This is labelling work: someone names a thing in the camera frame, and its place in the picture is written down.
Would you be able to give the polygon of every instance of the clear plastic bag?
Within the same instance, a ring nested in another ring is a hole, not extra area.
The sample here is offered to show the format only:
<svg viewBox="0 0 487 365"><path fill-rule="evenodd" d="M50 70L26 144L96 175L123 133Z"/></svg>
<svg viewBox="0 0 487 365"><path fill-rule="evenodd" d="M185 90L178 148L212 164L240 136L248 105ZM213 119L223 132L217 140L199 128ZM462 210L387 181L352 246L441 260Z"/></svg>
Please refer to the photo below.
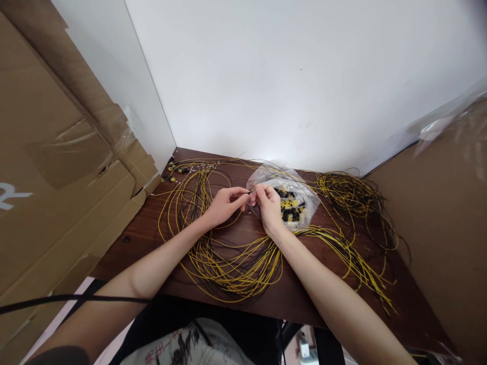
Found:
<svg viewBox="0 0 487 365"><path fill-rule="evenodd" d="M285 163L266 162L255 170L247 181L246 188L252 190L261 183L278 191L283 221L291 232L309 226L321 201L295 170ZM251 211L260 217L258 205L251 207Z"/></svg>

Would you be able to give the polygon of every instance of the clear tape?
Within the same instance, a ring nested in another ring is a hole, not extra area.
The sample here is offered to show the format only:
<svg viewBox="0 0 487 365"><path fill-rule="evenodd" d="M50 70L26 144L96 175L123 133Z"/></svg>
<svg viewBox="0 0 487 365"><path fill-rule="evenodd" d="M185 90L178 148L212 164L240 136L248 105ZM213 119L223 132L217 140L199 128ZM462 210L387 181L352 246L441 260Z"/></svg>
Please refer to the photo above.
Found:
<svg viewBox="0 0 487 365"><path fill-rule="evenodd" d="M429 113L415 125L424 125L427 120L434 120L421 129L414 157L445 132L454 134L453 141L460 145L464 160L475 169L477 177L486 181L486 161L484 156L487 141L487 80L475 84L458 98Z"/></svg>

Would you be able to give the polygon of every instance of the wooden table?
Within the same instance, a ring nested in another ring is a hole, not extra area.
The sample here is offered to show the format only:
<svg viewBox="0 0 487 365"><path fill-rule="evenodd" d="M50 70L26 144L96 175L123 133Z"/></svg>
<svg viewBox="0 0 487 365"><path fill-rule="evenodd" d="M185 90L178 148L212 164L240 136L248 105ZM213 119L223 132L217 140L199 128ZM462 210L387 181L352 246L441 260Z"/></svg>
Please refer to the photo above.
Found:
<svg viewBox="0 0 487 365"><path fill-rule="evenodd" d="M181 148L176 148L174 157L175 161L194 158L225 158L224 156ZM232 179L233 186L245 187L249 176L253 173L253 170L241 166L221 165L219 168L228 173ZM313 173L300 172L300 174L307 180L314 179ZM169 181L162 182L154 194L172 190L173 184ZM142 209L98 263L91 274L92 276L108 281L163 244L163 240L158 233L157 222L167 196L168 194L158 197L151 196L147 199ZM326 215L323 207L317 210L312 219L312 224L321 227L333 226L331 218ZM166 238L170 237L165 231L166 226L164 224L161 224L161 230ZM358 235L354 244L356 250L372 268L377 272L380 271L383 263L383 251L378 249L377 244L362 233L364 232L363 225L359 224L357 231ZM217 230L215 233L215 238L228 239L235 244L252 242L265 235L260 220L247 212L231 227ZM300 239L323 264L337 275L343 276L346 273L345 264L321 240L305 236L301 236ZM387 316L377 295L365 287L358 291L359 295L376 311L405 346L444 353L445 350L440 345L441 342L449 349L453 349L451 341L442 329L399 254L392 251L388 254L388 259L389 265L386 271L386 278L392 281L396 279L397 283L396 285L388 285L386 294L392 300L398 314L392 313L391 316ZM349 275L345 281L353 288L358 286L358 280L353 275ZM318 327L325 326L286 260L284 260L284 272L280 281L271 285L259 299L248 304L229 305L209 297L195 286L179 265L170 275L161 291L176 297L286 319L295 323Z"/></svg>

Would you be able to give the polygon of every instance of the right hand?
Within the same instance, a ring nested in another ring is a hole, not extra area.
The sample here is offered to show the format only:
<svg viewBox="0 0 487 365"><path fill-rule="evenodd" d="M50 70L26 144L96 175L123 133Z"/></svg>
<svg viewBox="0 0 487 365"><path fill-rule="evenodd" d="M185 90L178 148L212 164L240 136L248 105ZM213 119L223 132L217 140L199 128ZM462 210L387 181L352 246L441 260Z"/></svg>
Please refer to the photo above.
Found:
<svg viewBox="0 0 487 365"><path fill-rule="evenodd" d="M287 229L281 217L281 197L274 188L266 184L256 185L249 203L251 206L259 205L262 225L269 236Z"/></svg>

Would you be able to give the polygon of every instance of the cardboard box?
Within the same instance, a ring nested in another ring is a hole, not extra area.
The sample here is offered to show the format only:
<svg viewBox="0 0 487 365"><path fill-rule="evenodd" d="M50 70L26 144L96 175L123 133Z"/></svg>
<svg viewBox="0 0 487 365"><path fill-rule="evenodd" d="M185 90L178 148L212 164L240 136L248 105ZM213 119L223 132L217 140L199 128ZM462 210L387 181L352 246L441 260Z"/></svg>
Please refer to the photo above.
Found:
<svg viewBox="0 0 487 365"><path fill-rule="evenodd" d="M467 363L487 363L486 119L481 97L419 155L413 145L370 175L409 245L400 254Z"/></svg>
<svg viewBox="0 0 487 365"><path fill-rule="evenodd" d="M151 180L157 170L138 141L116 140L2 13L0 32L0 305L6 305L73 293L159 179ZM108 110L123 121L113 103ZM18 363L62 305L0 316L1 363Z"/></svg>
<svg viewBox="0 0 487 365"><path fill-rule="evenodd" d="M78 107L92 116L98 132L135 177L133 194L138 192L157 173L154 160L66 33L67 25L54 5L49 0L5 0L0 2L0 10L62 80Z"/></svg>

